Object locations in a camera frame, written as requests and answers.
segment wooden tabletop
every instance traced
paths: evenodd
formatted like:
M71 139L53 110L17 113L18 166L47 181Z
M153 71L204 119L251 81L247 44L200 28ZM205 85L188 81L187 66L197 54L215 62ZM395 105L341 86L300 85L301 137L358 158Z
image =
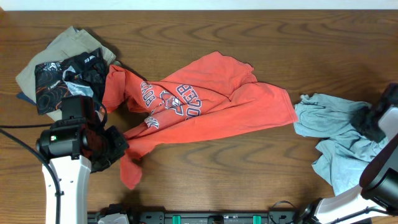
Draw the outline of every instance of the wooden tabletop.
M214 51L250 63L260 82L301 94L325 93L374 103L398 81L397 11L100 11L0 14L0 124L40 124L36 108L18 100L15 76L59 33L86 29L126 68L161 80ZM142 121L121 108L109 123L126 131ZM9 130L35 146L42 128ZM319 139L293 125L230 138L157 146L143 158L134 190L119 163L90 175L88 210L122 202L137 209L267 210L279 200L303 207L332 188L311 164ZM40 162L0 136L0 223L44 223ZM378 224L397 218L375 218Z

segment black fabric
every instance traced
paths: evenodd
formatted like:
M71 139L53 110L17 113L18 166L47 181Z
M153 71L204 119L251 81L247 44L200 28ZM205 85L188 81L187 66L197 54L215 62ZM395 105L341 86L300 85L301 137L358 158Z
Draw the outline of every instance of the black fabric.
M38 114L46 114L61 108L61 99L72 96L65 82L89 86L93 98L102 101L105 92L107 68L101 49L60 62L46 62L36 65L36 103Z

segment gray cloth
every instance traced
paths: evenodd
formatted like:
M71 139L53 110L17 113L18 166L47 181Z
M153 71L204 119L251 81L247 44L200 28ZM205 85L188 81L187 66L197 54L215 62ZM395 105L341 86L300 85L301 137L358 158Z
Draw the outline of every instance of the gray cloth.
M304 137L325 138L316 149L322 156L312 164L314 171L333 186L335 195L359 184L359 178L369 162L387 144L379 144L360 135L350 124L353 113L366 102L344 100L324 94L301 96L295 105L298 122L295 132Z
M85 30L76 30L72 26L61 33L47 48L38 53L26 68L16 77L16 81L31 100L36 102L35 92L35 66L45 62L55 62L79 55L83 52L92 52L101 47L103 58L106 65L109 66L115 60L116 56L109 49L102 46L94 37ZM62 119L60 110L47 113L54 121Z

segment beige cloth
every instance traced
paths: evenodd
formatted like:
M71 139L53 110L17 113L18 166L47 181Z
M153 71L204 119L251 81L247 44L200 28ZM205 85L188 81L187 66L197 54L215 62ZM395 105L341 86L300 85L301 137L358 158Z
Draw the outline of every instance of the beige cloth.
M101 47L106 65L114 62L116 56L109 49L102 46L94 37L85 30L77 31L73 26L61 33L47 48L38 53L26 68L17 75L16 81L27 97L36 102L35 67L44 62L56 62L79 55L83 52L92 52ZM56 110L47 113L54 121L62 119L62 112Z

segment green strip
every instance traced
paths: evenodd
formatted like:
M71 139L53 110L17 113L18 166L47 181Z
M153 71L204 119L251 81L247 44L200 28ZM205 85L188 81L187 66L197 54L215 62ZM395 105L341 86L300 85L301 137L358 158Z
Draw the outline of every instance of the green strip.
M253 215L253 224L261 224L261 216Z
M173 215L173 224L181 224L181 216Z

